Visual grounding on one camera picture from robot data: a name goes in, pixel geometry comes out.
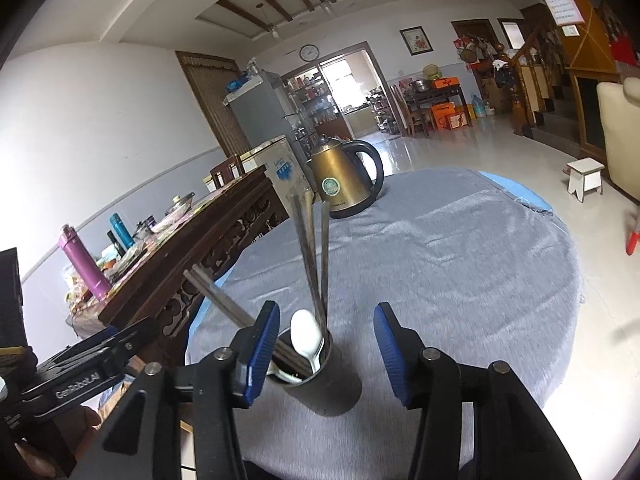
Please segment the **white plastic spoon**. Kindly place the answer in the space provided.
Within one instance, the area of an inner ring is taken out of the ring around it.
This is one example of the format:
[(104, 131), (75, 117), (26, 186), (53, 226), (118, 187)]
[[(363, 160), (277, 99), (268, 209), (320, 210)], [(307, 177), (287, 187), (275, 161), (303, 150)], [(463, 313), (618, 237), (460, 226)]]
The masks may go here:
[(287, 382), (291, 385), (297, 384), (299, 382), (299, 379), (297, 377), (286, 374), (283, 370), (280, 370), (280, 368), (277, 367), (277, 365), (273, 362), (269, 364), (267, 375), (274, 376), (275, 378), (282, 380), (282, 382)]
[(314, 315), (305, 309), (295, 311), (290, 323), (290, 337), (294, 350), (305, 358), (316, 374), (321, 367), (320, 354), (324, 345), (320, 326)]

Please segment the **dark perforated utensil holder cup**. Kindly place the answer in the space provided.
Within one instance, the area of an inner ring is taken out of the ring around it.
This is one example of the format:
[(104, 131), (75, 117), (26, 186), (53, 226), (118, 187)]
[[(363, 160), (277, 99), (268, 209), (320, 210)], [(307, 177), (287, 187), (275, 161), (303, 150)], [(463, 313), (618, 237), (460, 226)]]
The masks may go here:
[(276, 376), (271, 380), (317, 415), (336, 417), (346, 414), (360, 399), (360, 377), (332, 335), (329, 335), (329, 344), (321, 351), (320, 361), (320, 370), (298, 384), (290, 384)]

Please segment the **carved dark wooden sideboard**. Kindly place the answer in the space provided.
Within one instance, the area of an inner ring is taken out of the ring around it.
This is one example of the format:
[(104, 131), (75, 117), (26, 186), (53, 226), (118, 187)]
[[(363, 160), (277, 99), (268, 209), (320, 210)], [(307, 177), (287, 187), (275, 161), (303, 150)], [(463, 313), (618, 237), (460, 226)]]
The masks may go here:
[(140, 351), (144, 362), (180, 365), (203, 295), (184, 274), (196, 264), (216, 281), (258, 237), (288, 218), (260, 166), (206, 197), (189, 218), (150, 250), (103, 301), (96, 318), (122, 330), (142, 318), (160, 323), (157, 340)]

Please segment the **grey round tablecloth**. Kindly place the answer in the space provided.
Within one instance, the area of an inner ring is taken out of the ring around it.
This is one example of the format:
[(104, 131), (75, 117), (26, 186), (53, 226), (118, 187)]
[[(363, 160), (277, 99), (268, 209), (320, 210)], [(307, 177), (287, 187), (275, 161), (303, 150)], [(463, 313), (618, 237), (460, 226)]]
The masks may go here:
[(346, 414), (314, 414), (267, 384), (235, 415), (243, 456), (282, 479), (402, 479), (420, 415), (394, 397), (373, 330), (399, 322), (463, 364), (508, 362), (538, 402), (570, 362), (582, 276), (570, 231), (484, 174), (395, 174), (376, 202), (330, 226), (329, 328), (362, 381)]

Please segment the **purple thermos bottle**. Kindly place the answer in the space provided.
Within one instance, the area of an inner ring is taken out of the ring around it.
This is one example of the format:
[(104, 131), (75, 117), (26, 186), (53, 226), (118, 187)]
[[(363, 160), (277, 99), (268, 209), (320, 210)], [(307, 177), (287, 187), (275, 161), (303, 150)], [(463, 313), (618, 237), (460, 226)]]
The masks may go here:
[(76, 230), (69, 224), (62, 227), (61, 235), (58, 238), (58, 247), (70, 260), (93, 296), (97, 300), (104, 299), (112, 289), (112, 284), (100, 270)]

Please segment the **gold electric kettle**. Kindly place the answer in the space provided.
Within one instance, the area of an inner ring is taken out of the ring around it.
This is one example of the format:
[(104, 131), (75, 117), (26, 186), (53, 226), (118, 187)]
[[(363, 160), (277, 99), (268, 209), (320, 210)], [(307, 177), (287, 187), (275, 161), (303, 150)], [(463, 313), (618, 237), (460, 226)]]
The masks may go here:
[(382, 191), (382, 158), (366, 141), (322, 136), (311, 150), (309, 165), (322, 200), (329, 203), (332, 219), (359, 214)]

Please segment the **teal thermos bottle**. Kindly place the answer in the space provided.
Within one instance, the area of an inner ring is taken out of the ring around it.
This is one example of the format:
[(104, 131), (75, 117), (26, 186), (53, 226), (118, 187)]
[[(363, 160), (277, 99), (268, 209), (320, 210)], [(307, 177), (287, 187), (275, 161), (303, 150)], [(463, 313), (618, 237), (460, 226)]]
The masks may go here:
[(110, 217), (110, 223), (114, 233), (118, 236), (125, 249), (129, 249), (134, 246), (134, 238), (129, 233), (119, 214), (112, 214)]

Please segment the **white chest freezer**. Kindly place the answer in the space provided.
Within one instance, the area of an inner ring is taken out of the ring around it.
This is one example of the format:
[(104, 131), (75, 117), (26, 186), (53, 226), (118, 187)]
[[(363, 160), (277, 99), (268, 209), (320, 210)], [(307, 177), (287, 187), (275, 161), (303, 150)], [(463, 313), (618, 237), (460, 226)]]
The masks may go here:
[(242, 155), (231, 156), (227, 162), (230, 164), (232, 179), (241, 175), (240, 168), (243, 168), (243, 171), (248, 174), (263, 166), (266, 170), (266, 176), (271, 180), (272, 186), (288, 214), (291, 212), (292, 196), (302, 197), (312, 192), (312, 186), (307, 179), (305, 169), (286, 136), (277, 136)]

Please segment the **grey refrigerator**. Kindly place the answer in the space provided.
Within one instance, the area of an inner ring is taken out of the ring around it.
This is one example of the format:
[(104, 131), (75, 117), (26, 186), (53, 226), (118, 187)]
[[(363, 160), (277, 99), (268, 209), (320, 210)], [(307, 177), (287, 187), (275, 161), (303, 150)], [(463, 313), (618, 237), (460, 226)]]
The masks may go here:
[(285, 136), (311, 189), (317, 185), (308, 166), (309, 150), (314, 143), (314, 126), (302, 101), (275, 73), (260, 70), (239, 89), (228, 93), (222, 101), (238, 121), (250, 148)]

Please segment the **blue water jug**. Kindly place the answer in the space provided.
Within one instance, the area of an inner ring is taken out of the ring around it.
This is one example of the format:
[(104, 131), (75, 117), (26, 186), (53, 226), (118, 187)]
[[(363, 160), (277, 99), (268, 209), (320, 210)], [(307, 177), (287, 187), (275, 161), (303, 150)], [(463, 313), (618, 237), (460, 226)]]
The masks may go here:
[(474, 114), (477, 118), (484, 118), (486, 116), (484, 102), (479, 96), (472, 97), (472, 105), (474, 108)]

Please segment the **small white wooden stool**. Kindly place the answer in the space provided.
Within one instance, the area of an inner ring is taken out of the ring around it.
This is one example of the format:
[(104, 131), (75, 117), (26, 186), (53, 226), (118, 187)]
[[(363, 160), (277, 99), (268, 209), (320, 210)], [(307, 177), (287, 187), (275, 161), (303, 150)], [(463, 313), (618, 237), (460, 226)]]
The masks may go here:
[(581, 203), (585, 195), (592, 191), (603, 194), (602, 172), (605, 170), (603, 164), (587, 157), (569, 162), (566, 168), (568, 170), (567, 192), (575, 195)]

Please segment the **red plastic child chair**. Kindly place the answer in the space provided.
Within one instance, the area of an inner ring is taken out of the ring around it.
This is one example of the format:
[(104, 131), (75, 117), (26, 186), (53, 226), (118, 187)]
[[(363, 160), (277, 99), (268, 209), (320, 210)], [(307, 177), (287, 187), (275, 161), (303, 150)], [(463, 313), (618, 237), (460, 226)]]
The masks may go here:
[(636, 250), (640, 240), (640, 212), (637, 212), (634, 217), (634, 224), (631, 226), (629, 234), (626, 239), (626, 254), (632, 256)]

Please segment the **wooden stair railing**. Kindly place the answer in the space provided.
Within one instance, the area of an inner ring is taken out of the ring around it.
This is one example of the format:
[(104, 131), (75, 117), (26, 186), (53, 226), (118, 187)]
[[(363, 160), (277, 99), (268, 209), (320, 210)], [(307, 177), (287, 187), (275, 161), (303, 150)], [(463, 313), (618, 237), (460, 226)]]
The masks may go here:
[(510, 61), (518, 78), (518, 98), (525, 114), (523, 132), (538, 126), (539, 119), (547, 111), (547, 101), (551, 99), (550, 79), (542, 50), (544, 33), (550, 23), (551, 18), (541, 18)]

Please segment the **framed flower picture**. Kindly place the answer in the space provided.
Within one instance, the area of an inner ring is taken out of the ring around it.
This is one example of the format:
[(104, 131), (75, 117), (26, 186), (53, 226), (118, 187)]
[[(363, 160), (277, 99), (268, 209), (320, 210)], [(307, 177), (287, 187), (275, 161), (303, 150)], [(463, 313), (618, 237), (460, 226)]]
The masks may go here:
[(404, 28), (399, 33), (411, 56), (434, 51), (422, 26)]

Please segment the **round wall clock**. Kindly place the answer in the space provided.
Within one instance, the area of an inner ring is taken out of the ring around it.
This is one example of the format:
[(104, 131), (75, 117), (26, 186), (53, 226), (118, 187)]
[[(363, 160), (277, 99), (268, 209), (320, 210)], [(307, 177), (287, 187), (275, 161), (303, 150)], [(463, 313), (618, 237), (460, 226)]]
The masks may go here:
[(305, 63), (312, 63), (320, 56), (319, 48), (315, 44), (304, 44), (298, 51), (299, 57)]

